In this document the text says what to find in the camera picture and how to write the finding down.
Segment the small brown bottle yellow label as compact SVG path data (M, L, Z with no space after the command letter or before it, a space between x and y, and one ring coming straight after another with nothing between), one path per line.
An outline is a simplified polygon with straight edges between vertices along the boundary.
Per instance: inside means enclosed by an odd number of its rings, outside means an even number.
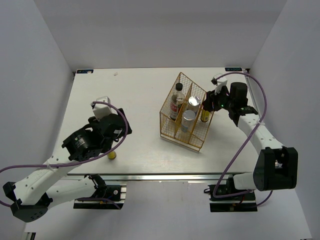
M201 111L201 115L200 115L200 120L203 122L203 123L207 123L210 119L210 115L211 115L211 112L208 111L208 110L205 110L204 107L202 108L202 111Z

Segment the white jar silver lid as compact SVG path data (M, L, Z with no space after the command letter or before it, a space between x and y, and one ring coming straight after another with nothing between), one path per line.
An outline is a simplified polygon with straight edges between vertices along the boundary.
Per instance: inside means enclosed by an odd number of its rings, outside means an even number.
M192 127L196 119L196 114L192 110L186 110L182 114L180 129L182 132L187 133Z
M190 96L187 101L187 110L193 111L195 114L198 113L201 100L198 96Z

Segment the dark sauce bottle red label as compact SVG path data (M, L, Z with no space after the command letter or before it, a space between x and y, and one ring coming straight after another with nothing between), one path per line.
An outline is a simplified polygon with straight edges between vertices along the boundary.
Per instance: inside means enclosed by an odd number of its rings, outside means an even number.
M169 116L172 120L176 120L178 114L181 110L181 107L185 100L185 95L182 92L183 84L178 82L175 85L175 91L173 92L171 99L170 99L170 113Z

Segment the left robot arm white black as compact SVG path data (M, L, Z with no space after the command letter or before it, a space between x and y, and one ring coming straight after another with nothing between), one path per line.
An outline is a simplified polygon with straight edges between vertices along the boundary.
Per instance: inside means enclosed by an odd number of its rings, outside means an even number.
M67 156L55 154L24 179L3 185L5 196L12 201L8 207L15 218L30 223L53 207L73 200L119 207L121 187L106 185L98 173L87 173L83 179L69 185L56 185L74 168L112 152L114 142L121 143L132 133L122 108L116 113L107 113L108 110L106 107L102 111L102 117L90 117L86 125L62 142L61 150L68 153Z

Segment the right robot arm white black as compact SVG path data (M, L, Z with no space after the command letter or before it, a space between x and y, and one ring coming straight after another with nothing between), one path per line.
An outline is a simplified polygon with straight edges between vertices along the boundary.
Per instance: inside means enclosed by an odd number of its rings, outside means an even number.
M253 172L233 176L233 182L225 188L226 195L236 200L244 190L285 190L297 185L298 152L286 147L262 125L258 112L248 105L248 87L234 82L228 88L220 84L206 93L203 109L217 112L228 111L229 118L249 138L258 159Z

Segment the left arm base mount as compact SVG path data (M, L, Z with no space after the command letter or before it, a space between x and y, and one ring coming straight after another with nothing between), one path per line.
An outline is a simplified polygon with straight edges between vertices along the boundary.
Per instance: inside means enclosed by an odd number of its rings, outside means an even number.
M126 186L106 183L99 174L86 174L84 179L93 180L95 192L90 197L76 199L74 209L121 210L126 199Z

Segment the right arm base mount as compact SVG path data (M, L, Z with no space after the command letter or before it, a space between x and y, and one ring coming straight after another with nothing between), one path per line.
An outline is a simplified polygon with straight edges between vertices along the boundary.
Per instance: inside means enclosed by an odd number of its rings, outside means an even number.
M245 213L257 212L256 196L253 192L241 193L244 190L237 190L234 180L229 177L225 183L222 181L214 196L216 185L208 185L203 190L209 195L209 207L211 213Z

